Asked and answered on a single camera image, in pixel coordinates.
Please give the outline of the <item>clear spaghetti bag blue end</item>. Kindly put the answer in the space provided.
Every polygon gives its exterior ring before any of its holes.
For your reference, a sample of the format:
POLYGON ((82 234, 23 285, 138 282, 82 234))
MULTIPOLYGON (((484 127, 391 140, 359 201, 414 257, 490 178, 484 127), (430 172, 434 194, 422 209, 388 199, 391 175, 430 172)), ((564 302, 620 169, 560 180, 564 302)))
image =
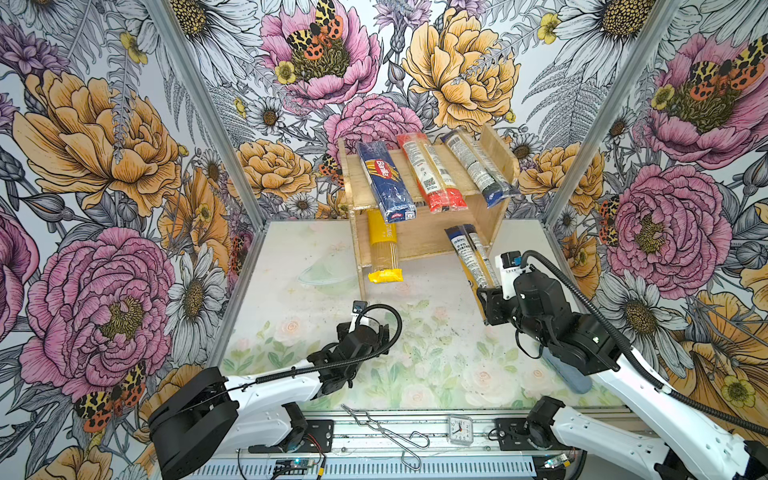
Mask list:
POLYGON ((492 289, 499 286, 497 274, 491 265, 488 250, 472 224, 449 227, 445 233, 456 253, 464 273, 468 279, 481 317, 487 322, 483 299, 478 296, 481 289, 492 289))

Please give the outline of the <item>yellow Pastatime spaghetti bag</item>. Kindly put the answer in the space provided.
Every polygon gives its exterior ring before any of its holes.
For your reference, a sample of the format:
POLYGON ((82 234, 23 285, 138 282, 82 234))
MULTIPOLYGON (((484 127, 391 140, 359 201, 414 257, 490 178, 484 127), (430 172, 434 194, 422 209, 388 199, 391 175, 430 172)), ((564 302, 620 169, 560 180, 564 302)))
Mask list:
POLYGON ((368 280, 373 284, 403 282, 396 225, 387 223, 377 209, 370 209, 366 214, 371 252, 368 280))

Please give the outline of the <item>red spaghetti bag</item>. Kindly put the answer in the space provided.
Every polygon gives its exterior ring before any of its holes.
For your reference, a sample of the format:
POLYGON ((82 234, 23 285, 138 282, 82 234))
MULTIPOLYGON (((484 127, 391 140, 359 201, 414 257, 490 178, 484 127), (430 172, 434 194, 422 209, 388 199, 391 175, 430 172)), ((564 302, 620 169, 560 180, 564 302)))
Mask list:
POLYGON ((424 203, 431 213, 464 211, 468 205, 434 145, 421 132, 397 136, 424 203))

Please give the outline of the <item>blue Barilla spaghetti box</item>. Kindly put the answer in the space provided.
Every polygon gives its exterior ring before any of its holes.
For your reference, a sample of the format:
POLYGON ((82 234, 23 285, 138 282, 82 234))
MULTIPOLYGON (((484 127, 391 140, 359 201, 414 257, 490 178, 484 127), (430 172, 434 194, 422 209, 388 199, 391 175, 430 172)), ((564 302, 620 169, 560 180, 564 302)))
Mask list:
POLYGON ((414 220, 417 208, 387 145, 382 141, 358 142, 356 148, 384 221, 414 220))

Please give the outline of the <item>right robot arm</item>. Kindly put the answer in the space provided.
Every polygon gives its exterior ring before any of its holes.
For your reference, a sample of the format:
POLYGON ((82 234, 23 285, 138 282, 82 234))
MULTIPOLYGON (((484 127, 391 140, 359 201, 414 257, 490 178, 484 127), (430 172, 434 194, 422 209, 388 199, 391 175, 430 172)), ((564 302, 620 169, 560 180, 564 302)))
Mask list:
POLYGON ((511 278, 502 286, 476 292, 487 322, 511 324, 517 335, 532 337, 618 397, 653 433, 633 434, 543 396, 521 432, 532 445, 574 447, 650 479, 766 478, 766 445, 727 431, 714 422, 712 409, 652 373, 589 300, 586 312, 573 311, 564 292, 584 296, 565 276, 519 268, 507 273, 511 278))

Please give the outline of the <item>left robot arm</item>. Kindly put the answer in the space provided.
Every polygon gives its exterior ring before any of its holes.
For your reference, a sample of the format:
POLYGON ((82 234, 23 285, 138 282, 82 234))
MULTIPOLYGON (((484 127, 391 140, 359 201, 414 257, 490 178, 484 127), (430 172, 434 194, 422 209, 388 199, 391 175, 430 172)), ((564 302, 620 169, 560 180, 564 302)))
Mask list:
POLYGON ((337 342, 261 377, 216 367, 196 374, 150 415, 161 477, 182 479, 216 454, 252 446, 295 449, 308 429, 301 404, 351 386, 361 363, 387 354, 402 330, 364 317, 337 333, 337 342))

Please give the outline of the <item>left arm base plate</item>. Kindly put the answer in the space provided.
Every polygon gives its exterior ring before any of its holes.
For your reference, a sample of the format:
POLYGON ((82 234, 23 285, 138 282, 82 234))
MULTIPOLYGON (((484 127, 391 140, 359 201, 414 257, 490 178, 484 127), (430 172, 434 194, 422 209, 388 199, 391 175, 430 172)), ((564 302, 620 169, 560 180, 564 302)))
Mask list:
POLYGON ((328 454, 332 451, 334 430, 333 420, 309 420, 302 437, 291 433, 287 440, 276 446, 252 445, 247 451, 250 454, 328 454))

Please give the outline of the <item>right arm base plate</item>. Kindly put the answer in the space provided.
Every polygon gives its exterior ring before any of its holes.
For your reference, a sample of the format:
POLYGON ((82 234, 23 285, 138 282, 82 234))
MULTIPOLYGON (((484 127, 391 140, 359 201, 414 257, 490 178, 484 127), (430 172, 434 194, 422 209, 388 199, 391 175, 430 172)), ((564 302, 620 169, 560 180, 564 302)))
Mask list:
POLYGON ((549 447, 544 440, 532 435, 523 418, 496 418, 494 434, 501 451, 543 451, 549 447))

